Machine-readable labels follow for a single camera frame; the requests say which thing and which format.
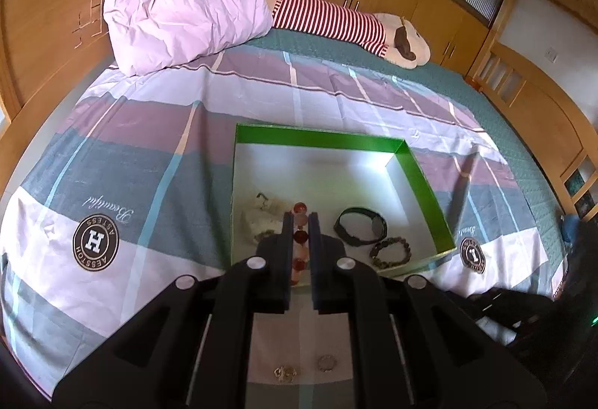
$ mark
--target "light switch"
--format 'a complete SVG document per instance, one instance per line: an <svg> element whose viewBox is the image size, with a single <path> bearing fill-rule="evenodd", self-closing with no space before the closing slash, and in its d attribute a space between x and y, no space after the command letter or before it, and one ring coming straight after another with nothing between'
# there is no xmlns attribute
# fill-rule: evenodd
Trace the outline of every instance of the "light switch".
<svg viewBox="0 0 598 409"><path fill-rule="evenodd" d="M557 61L558 53L557 53L557 50L550 47L550 48L548 48L548 50L546 51L546 54L544 56L546 56L546 59L549 62L554 63L555 61Z"/></svg>

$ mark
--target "wall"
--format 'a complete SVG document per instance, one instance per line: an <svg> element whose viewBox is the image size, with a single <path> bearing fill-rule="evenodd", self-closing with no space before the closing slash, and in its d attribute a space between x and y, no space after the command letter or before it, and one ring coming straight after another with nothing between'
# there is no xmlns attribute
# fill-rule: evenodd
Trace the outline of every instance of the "wall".
<svg viewBox="0 0 598 409"><path fill-rule="evenodd" d="M517 0L499 40L536 64L598 128L598 35L546 0ZM551 63L548 48L558 53Z"/></svg>

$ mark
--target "jewelry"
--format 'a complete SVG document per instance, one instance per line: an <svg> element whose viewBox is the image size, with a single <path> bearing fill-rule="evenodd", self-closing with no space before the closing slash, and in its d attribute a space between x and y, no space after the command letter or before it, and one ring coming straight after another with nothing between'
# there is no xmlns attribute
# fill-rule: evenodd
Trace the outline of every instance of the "jewelry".
<svg viewBox="0 0 598 409"><path fill-rule="evenodd" d="M293 233L293 261L291 270L291 286L299 283L301 272L307 268L309 262L309 248L306 246L309 240L309 234L303 230L307 225L307 206L305 203L295 203L293 206L294 224L297 230Z"/></svg>
<svg viewBox="0 0 598 409"><path fill-rule="evenodd" d="M274 377L281 383L290 384L297 375L297 371L291 365L280 365L274 369Z"/></svg>
<svg viewBox="0 0 598 409"><path fill-rule="evenodd" d="M337 365L339 365L339 362L332 355L322 355L318 359L318 370L321 372L331 372Z"/></svg>
<svg viewBox="0 0 598 409"><path fill-rule="evenodd" d="M241 228L247 240L257 245L266 237L282 232L282 219L291 205L259 192L241 211Z"/></svg>
<svg viewBox="0 0 598 409"><path fill-rule="evenodd" d="M382 261L378 258L378 254L382 249L387 248L393 244L402 244L405 249L405 258L400 261ZM372 265L378 269L388 269L391 267L397 267L399 265L405 265L411 259L411 249L409 248L408 242L402 237L389 237L382 242L378 242L370 250L370 258L372 259Z"/></svg>
<svg viewBox="0 0 598 409"><path fill-rule="evenodd" d="M376 239L373 240L363 240L359 237L355 237L350 235L345 227L340 224L340 219L343 215L348 213L358 213L359 215L365 215L372 219L372 233L376 236ZM359 246L367 246L370 244L375 244L376 242L380 242L386 238L388 235L388 227L386 225L386 220L382 218L379 213L374 212L373 210L369 210L367 208L361 207L352 207L346 210L343 210L343 213L339 215L336 223L334 224L334 231L336 235L340 237L344 242L349 244L352 247L359 247Z"/></svg>

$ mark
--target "green box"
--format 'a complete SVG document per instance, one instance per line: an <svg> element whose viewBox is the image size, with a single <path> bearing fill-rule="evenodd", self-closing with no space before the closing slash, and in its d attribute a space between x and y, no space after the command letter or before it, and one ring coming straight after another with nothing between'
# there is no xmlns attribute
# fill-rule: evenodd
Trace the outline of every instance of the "green box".
<svg viewBox="0 0 598 409"><path fill-rule="evenodd" d="M322 234L333 237L334 222L344 209L358 206L380 213L387 221L388 236L406 238L412 253L406 265L380 271L384 276L416 271L455 248L436 196L403 139L237 125L231 216L233 263L255 253L255 245L242 234L241 210L258 192L291 206L303 201L308 213L318 212ZM345 245L349 256L369 265L371 247Z"/></svg>

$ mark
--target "wooden bed frame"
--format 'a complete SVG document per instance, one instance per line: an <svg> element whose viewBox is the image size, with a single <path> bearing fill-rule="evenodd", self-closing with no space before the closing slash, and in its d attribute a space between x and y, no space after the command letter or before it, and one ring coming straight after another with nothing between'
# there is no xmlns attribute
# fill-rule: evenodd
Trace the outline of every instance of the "wooden bed frame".
<svg viewBox="0 0 598 409"><path fill-rule="evenodd" d="M481 91L519 134L542 168L565 213L598 179L598 134L573 100L530 60L494 43L474 74ZM564 186L585 159L594 173L573 196ZM598 204L584 217L598 213Z"/></svg>
<svg viewBox="0 0 598 409"><path fill-rule="evenodd" d="M112 54L104 0L0 0L0 193L65 96Z"/></svg>
<svg viewBox="0 0 598 409"><path fill-rule="evenodd" d="M0 0L0 188L35 133L67 93L111 54L103 0ZM598 135L567 94L538 67L498 43L474 79L539 162L563 210L598 179L594 172L571 197L564 182L589 158L598 166ZM592 218L598 206L584 216Z"/></svg>

